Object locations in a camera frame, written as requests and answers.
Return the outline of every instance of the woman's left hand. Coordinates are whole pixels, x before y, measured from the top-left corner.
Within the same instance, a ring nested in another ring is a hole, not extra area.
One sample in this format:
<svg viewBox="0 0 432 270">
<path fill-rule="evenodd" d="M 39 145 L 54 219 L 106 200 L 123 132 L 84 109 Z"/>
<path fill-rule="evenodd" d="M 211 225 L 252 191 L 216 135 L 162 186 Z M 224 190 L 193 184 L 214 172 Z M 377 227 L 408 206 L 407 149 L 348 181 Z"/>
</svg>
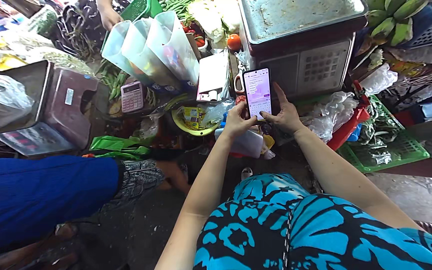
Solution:
<svg viewBox="0 0 432 270">
<path fill-rule="evenodd" d="M 234 139 L 258 123 L 256 115 L 249 120 L 244 120 L 242 117 L 242 115 L 244 115 L 243 113 L 246 113 L 246 102 L 240 102 L 234 106 L 234 108 L 230 109 L 227 113 L 226 125 L 221 135 Z"/>
</svg>

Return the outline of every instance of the woman's right hand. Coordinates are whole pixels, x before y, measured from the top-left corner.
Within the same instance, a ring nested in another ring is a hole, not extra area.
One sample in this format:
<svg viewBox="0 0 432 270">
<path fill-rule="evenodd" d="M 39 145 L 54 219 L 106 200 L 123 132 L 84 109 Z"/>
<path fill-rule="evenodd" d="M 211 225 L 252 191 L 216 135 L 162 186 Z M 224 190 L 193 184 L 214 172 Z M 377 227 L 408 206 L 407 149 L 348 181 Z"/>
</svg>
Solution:
<svg viewBox="0 0 432 270">
<path fill-rule="evenodd" d="M 281 89 L 276 82 L 273 82 L 273 87 L 279 100 L 279 107 L 281 110 L 278 115 L 271 115 L 265 111 L 261 111 L 259 114 L 281 130 L 291 134 L 304 128 L 305 126 L 300 121 L 296 107 L 286 99 L 283 89 Z"/>
<path fill-rule="evenodd" d="M 101 14 L 101 22 L 103 23 L 103 27 L 107 31 L 111 31 L 115 24 L 123 21 L 121 15 L 114 11 L 113 6 L 111 5 L 107 8 L 101 8 L 99 13 Z"/>
</svg>

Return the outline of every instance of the tomato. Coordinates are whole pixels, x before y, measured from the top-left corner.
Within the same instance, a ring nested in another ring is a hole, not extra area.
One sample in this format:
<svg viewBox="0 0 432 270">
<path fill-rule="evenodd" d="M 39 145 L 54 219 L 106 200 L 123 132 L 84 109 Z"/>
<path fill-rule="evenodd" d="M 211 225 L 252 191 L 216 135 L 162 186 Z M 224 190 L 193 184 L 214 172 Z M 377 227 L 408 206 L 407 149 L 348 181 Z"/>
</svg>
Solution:
<svg viewBox="0 0 432 270">
<path fill-rule="evenodd" d="M 227 39 L 227 46 L 234 51 L 241 49 L 241 39 L 238 34 L 230 34 Z"/>
<path fill-rule="evenodd" d="M 183 27 L 184 33 L 188 33 L 189 27 L 185 26 L 182 21 L 181 21 L 181 26 Z"/>
<path fill-rule="evenodd" d="M 205 45 L 205 40 L 204 39 L 197 39 L 196 40 L 196 45 L 198 45 L 198 48 L 204 46 Z"/>
</svg>

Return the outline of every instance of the yellow bowl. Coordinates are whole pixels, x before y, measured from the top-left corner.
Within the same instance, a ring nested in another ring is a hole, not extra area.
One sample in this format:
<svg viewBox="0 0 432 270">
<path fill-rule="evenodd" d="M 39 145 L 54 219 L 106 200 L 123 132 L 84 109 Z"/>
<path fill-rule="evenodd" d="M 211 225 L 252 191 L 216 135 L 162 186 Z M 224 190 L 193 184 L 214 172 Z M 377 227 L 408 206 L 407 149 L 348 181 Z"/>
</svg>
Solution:
<svg viewBox="0 0 432 270">
<path fill-rule="evenodd" d="M 193 136 L 206 136 L 208 134 L 211 134 L 213 131 L 215 131 L 218 128 L 218 124 L 215 124 L 214 126 L 212 126 L 211 128 L 208 129 L 203 129 L 203 130 L 191 130 L 189 129 L 183 122 L 183 120 L 181 120 L 178 117 L 178 110 L 174 109 L 171 111 L 171 116 L 173 117 L 173 121 L 174 123 L 184 132 L 187 132 Z"/>
</svg>

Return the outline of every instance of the patterned pants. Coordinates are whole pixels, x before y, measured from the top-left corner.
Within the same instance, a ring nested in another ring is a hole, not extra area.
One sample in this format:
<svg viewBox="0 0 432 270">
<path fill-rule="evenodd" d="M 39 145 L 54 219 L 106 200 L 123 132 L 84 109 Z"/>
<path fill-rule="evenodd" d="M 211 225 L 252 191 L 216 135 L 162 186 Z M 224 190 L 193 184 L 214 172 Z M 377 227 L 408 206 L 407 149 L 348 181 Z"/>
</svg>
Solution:
<svg viewBox="0 0 432 270">
<path fill-rule="evenodd" d="M 120 161 L 119 168 L 122 172 L 120 187 L 113 199 L 103 206 L 103 211 L 134 203 L 165 179 L 163 171 L 156 167 L 156 161 L 153 159 Z"/>
</svg>

